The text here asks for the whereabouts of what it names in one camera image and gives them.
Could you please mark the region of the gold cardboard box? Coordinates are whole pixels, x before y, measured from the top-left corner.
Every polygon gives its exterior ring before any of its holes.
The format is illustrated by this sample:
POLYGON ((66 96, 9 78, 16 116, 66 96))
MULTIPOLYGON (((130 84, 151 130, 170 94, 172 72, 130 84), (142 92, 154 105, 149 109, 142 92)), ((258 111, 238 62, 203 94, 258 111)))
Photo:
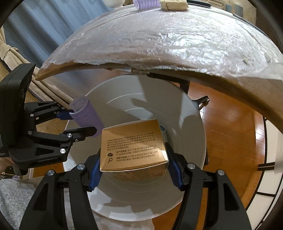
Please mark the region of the gold cardboard box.
POLYGON ((169 159, 157 119, 102 130, 100 171, 121 181, 144 181, 166 174, 169 159))

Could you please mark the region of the shoji screen divider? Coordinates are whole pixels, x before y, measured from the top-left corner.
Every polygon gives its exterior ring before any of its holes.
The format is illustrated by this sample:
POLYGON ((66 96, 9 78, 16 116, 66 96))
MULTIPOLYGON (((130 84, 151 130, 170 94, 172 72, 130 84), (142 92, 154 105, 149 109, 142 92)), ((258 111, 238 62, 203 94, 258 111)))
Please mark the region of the shoji screen divider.
POLYGON ((259 229, 264 224, 282 192, 282 172, 277 171, 279 164, 276 162, 282 151, 282 133, 266 118, 263 119, 263 123, 264 163, 258 165, 261 176, 246 207, 252 229, 259 229))

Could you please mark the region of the beige curtain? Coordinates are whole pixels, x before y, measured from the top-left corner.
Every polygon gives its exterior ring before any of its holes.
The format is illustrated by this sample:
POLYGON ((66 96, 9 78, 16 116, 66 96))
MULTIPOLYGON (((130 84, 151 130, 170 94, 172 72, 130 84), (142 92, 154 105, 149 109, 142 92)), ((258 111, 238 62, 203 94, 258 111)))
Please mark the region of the beige curtain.
POLYGON ((39 68, 26 60, 17 48, 6 43, 3 27, 1 27, 1 65, 6 65, 11 71, 7 77, 1 77, 1 87, 4 88, 2 92, 7 94, 14 92, 18 103, 39 100, 70 109, 73 98, 54 85, 36 80, 39 68))

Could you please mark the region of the blue curtain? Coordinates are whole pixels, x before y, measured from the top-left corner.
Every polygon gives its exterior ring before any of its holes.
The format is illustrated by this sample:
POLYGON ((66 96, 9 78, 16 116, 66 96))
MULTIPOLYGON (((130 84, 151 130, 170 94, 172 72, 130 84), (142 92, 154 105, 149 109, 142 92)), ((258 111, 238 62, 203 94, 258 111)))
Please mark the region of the blue curtain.
POLYGON ((6 43, 37 67, 79 27, 110 11, 103 1, 23 1, 4 22, 6 43))

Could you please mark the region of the white ceramic bowl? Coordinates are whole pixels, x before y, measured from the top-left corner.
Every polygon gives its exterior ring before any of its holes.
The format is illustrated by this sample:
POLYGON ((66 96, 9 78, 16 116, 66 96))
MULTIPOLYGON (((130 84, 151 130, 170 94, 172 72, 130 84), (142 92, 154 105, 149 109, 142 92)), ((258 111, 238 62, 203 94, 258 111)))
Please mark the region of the white ceramic bowl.
POLYGON ((124 5, 125 0, 103 0, 103 3, 110 8, 118 8, 124 5))

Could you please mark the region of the black table leg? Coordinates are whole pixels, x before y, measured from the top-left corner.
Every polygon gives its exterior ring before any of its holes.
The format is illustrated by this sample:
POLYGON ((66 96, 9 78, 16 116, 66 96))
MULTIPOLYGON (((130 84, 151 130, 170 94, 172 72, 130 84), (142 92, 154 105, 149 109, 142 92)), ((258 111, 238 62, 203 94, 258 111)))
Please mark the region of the black table leg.
POLYGON ((179 122, 180 130, 177 132, 177 137, 181 140, 181 146, 187 147, 180 154, 184 155, 188 162, 192 162, 202 169, 209 163, 209 160, 207 156, 206 135, 200 111, 208 105, 210 101, 209 97, 206 95, 192 100, 188 96, 190 86, 188 80, 157 73, 148 73, 147 76, 149 78, 159 79, 160 81, 179 84, 179 91, 182 94, 180 97, 177 97, 176 93, 172 93, 169 90, 166 92, 172 101, 171 104, 178 107, 177 109, 173 109, 173 114, 178 116, 173 121, 179 122))

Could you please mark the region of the beige crumpled lump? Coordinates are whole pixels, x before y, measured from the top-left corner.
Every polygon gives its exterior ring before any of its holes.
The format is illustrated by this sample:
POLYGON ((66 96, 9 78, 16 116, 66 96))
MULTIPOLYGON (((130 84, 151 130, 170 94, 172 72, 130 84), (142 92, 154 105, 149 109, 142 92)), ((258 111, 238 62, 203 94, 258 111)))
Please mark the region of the beige crumpled lump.
POLYGON ((189 7, 185 0, 163 0, 160 4, 163 10, 168 11, 185 11, 189 7))

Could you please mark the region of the black tablet case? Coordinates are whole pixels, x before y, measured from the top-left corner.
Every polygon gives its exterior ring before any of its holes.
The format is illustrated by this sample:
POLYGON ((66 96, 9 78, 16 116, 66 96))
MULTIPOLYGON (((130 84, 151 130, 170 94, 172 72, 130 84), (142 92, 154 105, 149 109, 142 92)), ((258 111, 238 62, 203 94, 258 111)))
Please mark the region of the black tablet case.
POLYGON ((187 0, 189 5, 200 6, 204 8, 211 8, 211 4, 204 2, 204 1, 196 1, 196 0, 187 0))

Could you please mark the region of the grey speaker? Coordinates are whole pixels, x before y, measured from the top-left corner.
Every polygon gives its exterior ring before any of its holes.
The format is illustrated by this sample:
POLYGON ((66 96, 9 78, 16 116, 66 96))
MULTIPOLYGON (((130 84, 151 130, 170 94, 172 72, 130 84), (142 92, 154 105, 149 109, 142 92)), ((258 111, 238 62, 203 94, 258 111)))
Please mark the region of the grey speaker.
POLYGON ((235 4, 235 14, 240 16, 240 17, 244 17, 244 9, 242 6, 235 4))

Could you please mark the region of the light blue cup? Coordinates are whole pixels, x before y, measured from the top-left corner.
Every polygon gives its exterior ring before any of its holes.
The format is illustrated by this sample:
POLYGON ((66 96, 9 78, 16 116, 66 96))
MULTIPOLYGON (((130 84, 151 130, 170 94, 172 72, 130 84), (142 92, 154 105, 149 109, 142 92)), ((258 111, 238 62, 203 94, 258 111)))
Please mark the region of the light blue cup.
POLYGON ((226 4, 226 11, 232 12, 232 6, 230 4, 226 4))

